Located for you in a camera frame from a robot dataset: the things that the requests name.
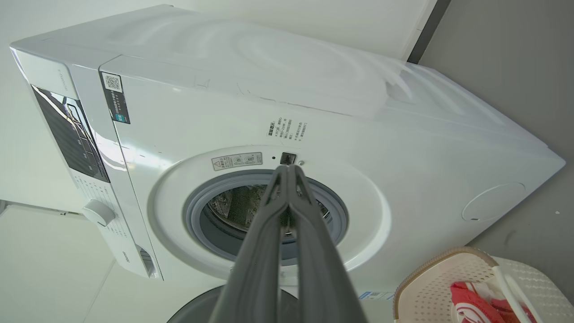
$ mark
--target laundry basket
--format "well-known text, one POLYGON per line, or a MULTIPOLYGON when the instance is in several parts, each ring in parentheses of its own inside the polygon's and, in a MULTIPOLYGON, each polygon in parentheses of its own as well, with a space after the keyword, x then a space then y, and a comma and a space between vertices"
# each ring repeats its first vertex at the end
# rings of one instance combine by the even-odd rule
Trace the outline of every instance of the laundry basket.
POLYGON ((530 320, 520 303, 537 323, 574 322, 574 307, 540 271, 475 248, 456 247, 426 262, 401 283, 394 299, 395 323, 460 322, 450 286, 461 281, 496 286, 521 323, 530 320))

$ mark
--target front-loading washing machine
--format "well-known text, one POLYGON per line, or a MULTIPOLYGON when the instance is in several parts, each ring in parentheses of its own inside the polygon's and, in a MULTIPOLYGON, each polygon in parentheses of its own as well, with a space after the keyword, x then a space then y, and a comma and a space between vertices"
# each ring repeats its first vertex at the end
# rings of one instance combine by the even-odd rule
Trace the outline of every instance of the front-loading washing machine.
POLYGON ((153 279, 224 282, 270 174, 298 164, 357 293, 385 295, 564 165, 434 70, 167 5, 11 48, 84 213, 153 279))

